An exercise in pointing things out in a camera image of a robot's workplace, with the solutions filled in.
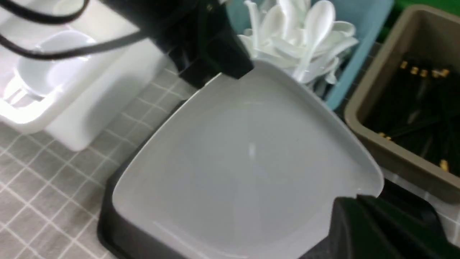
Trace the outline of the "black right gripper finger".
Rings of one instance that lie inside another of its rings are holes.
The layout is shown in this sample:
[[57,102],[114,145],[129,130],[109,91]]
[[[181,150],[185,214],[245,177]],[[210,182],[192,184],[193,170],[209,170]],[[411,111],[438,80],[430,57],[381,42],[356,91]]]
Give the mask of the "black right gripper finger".
[[373,196],[339,197],[326,238],[303,259],[458,259],[459,248]]

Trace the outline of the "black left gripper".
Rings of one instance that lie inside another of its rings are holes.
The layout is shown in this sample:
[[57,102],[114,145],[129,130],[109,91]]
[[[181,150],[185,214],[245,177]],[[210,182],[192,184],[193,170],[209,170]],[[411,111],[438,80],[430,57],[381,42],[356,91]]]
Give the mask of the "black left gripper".
[[217,0],[180,0],[179,17],[156,37],[155,44],[197,90],[222,73],[240,79],[253,68],[244,44]]

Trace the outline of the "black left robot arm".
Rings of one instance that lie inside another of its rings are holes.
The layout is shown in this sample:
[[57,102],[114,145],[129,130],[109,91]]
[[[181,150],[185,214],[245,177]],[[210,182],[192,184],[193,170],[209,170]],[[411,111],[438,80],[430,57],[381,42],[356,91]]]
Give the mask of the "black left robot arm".
[[254,66],[218,0],[104,0],[137,26],[196,89],[222,73],[234,79]]

